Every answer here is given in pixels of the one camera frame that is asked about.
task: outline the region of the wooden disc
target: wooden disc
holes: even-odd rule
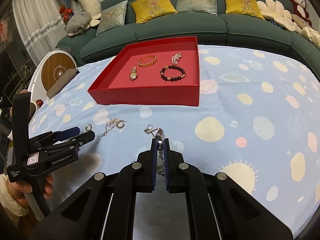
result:
[[[69,68],[76,68],[76,65],[68,55],[64,53],[51,55],[42,68],[41,79],[44,89],[49,91]]]

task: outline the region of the red box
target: red box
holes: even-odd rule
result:
[[[186,77],[182,80],[164,81],[160,70],[172,65],[172,57],[182,52],[177,66],[182,67]],[[149,67],[139,67],[144,56],[154,55],[157,62]],[[137,67],[138,78],[130,80],[132,67]],[[178,70],[168,69],[165,76],[176,77]],[[185,105],[199,106],[199,54],[196,37],[179,37],[144,41],[127,45],[102,71],[88,89],[100,105]]]

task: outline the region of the silver chain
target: silver chain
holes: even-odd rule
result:
[[[161,135],[163,136],[163,138],[165,138],[164,136],[164,132],[161,128],[159,127],[153,127],[153,125],[149,124],[147,126],[146,129],[144,129],[144,132],[147,133],[147,134],[152,134],[153,138],[155,138],[157,135]],[[162,176],[165,175],[165,168],[164,168],[164,160],[163,160],[163,154],[159,155],[157,157],[157,159],[160,158],[161,159],[161,162],[159,163],[158,160],[157,160],[157,165],[156,165],[156,172]]]
[[[106,127],[105,127],[106,130],[102,134],[98,134],[97,137],[100,138],[100,137],[106,136],[108,132],[115,127],[122,129],[124,127],[124,124],[122,125],[122,127],[118,127],[118,124],[121,122],[125,123],[126,121],[119,120],[117,117],[110,119],[110,121],[106,123]]]

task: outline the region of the dark bead bracelet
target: dark bead bracelet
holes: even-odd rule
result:
[[[182,73],[182,76],[178,76],[178,77],[173,77],[173,78],[168,78],[164,75],[164,72],[166,71],[166,69],[176,69],[176,70],[179,70],[181,73]],[[178,80],[181,80],[183,78],[186,77],[186,72],[184,71],[183,68],[179,67],[179,66],[165,66],[164,68],[161,69],[160,71],[160,75],[161,75],[161,78],[165,81],[178,81]]]

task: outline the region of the red plush monkey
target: red plush monkey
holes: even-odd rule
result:
[[[312,22],[307,19],[309,18],[309,14],[306,11],[307,0],[290,0],[293,4],[293,11],[295,15],[298,15],[300,18],[305,20],[310,27],[312,27]]]

